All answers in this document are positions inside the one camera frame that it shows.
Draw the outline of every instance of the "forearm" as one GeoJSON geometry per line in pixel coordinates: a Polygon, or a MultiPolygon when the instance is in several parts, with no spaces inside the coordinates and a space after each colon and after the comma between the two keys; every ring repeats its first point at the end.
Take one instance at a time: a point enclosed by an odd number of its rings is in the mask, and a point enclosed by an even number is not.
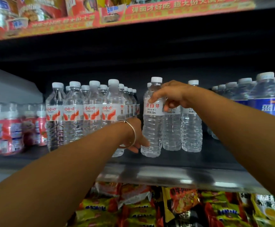
{"type": "Polygon", "coordinates": [[[198,87],[188,100],[238,162],[275,195],[275,116],[198,87]]]}
{"type": "Polygon", "coordinates": [[[0,226],[63,226],[106,161],[132,136],[130,126],[115,123],[11,175],[0,183],[0,226]]]}

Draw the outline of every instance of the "bracelet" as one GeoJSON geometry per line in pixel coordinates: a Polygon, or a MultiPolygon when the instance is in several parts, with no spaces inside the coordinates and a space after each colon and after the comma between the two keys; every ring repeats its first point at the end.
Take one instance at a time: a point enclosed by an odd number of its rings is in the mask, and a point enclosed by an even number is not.
{"type": "MultiPolygon", "coordinates": [[[[133,126],[130,123],[128,123],[126,120],[119,120],[117,122],[124,122],[124,123],[129,124],[131,126],[131,128],[133,129],[133,132],[135,133],[135,129],[133,128],[133,126]]],[[[135,139],[134,139],[133,143],[131,143],[130,146],[124,146],[124,145],[122,145],[122,146],[119,146],[118,148],[119,149],[127,149],[127,148],[133,146],[135,144],[136,138],[137,138],[137,136],[136,136],[136,133],[135,133],[135,139]]]]}

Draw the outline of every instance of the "silver bangle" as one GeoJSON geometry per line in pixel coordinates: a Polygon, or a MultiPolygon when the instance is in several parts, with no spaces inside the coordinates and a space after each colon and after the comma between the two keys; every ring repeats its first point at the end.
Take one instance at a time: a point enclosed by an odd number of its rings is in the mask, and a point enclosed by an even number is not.
{"type": "Polygon", "coordinates": [[[132,143],[130,146],[119,146],[118,148],[119,148],[119,149],[127,149],[127,148],[129,148],[129,147],[132,147],[132,146],[135,144],[135,141],[136,141],[136,138],[137,138],[136,133],[135,133],[135,129],[134,129],[133,126],[132,126],[130,123],[128,123],[128,121],[126,121],[126,120],[119,120],[119,121],[117,121],[117,122],[124,122],[124,123],[129,124],[129,125],[131,126],[131,128],[133,129],[133,132],[134,132],[134,134],[135,134],[135,139],[134,139],[133,143],[132,143]]]}

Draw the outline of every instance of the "hand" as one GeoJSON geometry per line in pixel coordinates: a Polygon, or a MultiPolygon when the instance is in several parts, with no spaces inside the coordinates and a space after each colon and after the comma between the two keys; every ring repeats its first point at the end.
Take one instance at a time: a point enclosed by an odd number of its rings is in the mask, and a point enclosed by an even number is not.
{"type": "MultiPolygon", "coordinates": [[[[135,144],[128,149],[131,150],[134,153],[138,153],[138,149],[140,146],[150,146],[150,142],[143,136],[142,129],[141,129],[141,121],[136,117],[131,117],[127,119],[127,122],[130,123],[133,128],[135,129],[136,134],[136,140],[135,144]]],[[[134,140],[134,131],[132,130],[132,127],[126,124],[127,127],[129,127],[130,132],[128,133],[128,138],[125,140],[124,145],[129,146],[132,144],[134,140]]]]}
{"type": "Polygon", "coordinates": [[[190,84],[184,84],[176,80],[169,81],[162,85],[162,88],[154,92],[149,99],[149,103],[154,103],[159,98],[167,97],[165,102],[164,111],[168,111],[169,108],[173,109],[179,105],[183,108],[190,108],[189,93],[191,88],[194,88],[190,84]]]}

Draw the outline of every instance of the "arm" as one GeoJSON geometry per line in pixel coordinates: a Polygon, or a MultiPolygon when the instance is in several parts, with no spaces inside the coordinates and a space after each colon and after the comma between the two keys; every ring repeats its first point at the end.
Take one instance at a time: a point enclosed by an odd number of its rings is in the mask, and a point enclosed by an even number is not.
{"type": "Polygon", "coordinates": [[[193,108],[237,161],[275,196],[275,116],[212,91],[171,81],[149,100],[168,97],[165,110],[193,108]]]}
{"type": "MultiPolygon", "coordinates": [[[[149,146],[141,122],[130,118],[136,147],[149,146]]],[[[0,183],[0,226],[64,226],[117,147],[133,141],[130,125],[117,122],[34,161],[0,183]]]]}

